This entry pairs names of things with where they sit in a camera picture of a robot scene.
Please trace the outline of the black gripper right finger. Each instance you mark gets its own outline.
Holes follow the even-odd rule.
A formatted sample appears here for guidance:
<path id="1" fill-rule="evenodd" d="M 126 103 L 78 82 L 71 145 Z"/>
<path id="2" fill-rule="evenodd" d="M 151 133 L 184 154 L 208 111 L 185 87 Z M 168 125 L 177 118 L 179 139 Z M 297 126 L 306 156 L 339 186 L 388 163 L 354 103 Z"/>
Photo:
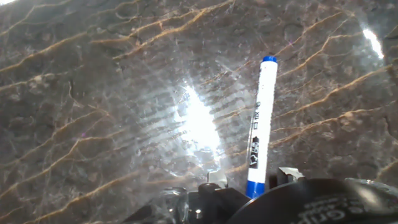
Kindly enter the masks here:
<path id="1" fill-rule="evenodd" d="M 277 185 L 285 185 L 305 179 L 305 176 L 293 167 L 280 167 L 277 171 Z"/>

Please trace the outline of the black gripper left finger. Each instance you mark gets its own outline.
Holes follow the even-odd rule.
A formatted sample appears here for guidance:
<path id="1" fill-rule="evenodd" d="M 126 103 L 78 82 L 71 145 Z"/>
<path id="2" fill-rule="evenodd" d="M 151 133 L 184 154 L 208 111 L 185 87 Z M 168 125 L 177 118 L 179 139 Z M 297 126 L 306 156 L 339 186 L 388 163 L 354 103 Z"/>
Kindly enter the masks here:
<path id="1" fill-rule="evenodd" d="M 226 223 L 251 199 L 228 186 L 228 179 L 222 170 L 207 174 L 207 182 L 191 191 L 184 203 L 184 223 L 217 224 Z"/>

